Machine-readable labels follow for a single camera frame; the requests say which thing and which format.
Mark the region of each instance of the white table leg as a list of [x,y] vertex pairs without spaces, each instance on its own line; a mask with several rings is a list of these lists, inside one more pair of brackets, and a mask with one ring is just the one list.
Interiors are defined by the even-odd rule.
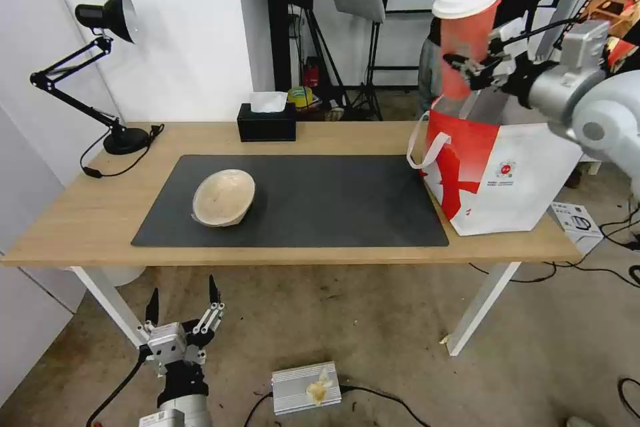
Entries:
[[497,264],[491,268],[485,283],[482,284],[458,326],[447,340],[450,356],[456,356],[460,353],[521,263]]
[[109,317],[136,348],[147,343],[149,336],[142,328],[142,324],[100,267],[70,267],[70,269],[87,286]]

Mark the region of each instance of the bowl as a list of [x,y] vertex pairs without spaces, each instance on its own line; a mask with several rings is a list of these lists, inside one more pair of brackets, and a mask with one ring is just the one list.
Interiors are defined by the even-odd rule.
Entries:
[[204,179],[195,191],[191,217],[209,227],[239,224],[254,195],[255,182],[247,172],[221,170]]

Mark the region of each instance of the lamp arm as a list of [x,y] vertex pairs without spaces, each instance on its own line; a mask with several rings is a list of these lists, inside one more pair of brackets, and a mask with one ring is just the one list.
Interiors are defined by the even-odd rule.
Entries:
[[[111,129],[114,133],[118,134],[120,129],[124,129],[120,125],[118,118],[110,118],[109,116],[101,113],[100,111],[89,107],[88,105],[82,103],[78,99],[71,97],[69,94],[59,90],[56,88],[55,84],[70,75],[73,75],[75,72],[82,70],[86,66],[100,60],[100,58],[111,53],[111,42],[112,38],[106,35],[100,35],[98,38],[94,39],[92,42],[88,43],[84,47],[76,50],[72,54],[63,58],[62,60],[54,63],[50,67],[47,67],[44,70],[32,73],[30,76],[31,83],[34,87],[38,87],[40,90],[47,92],[49,95],[53,95],[57,99],[65,102],[71,107],[81,111],[85,115],[97,120],[100,123],[103,123],[108,128]],[[84,52],[94,48],[100,48],[101,52],[97,55],[92,56],[90,59],[72,67],[64,67],[63,65],[73,60],[74,58],[82,55]]]

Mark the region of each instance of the tissue box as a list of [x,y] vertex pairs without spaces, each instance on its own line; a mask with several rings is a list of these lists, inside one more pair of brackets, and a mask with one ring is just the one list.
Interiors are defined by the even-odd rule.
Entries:
[[602,240],[602,232],[584,205],[552,202],[551,210],[573,244],[585,256]]
[[243,103],[238,113],[241,141],[295,141],[295,106],[287,103],[281,112],[255,113]]

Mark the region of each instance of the cup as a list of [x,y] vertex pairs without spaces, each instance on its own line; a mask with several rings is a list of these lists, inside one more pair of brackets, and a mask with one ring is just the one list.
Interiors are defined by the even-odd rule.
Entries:
[[[484,60],[500,1],[436,0],[432,11],[441,19],[441,55],[456,53],[478,62]],[[443,95],[456,100],[469,96],[471,89],[460,73],[442,58],[441,65]]]

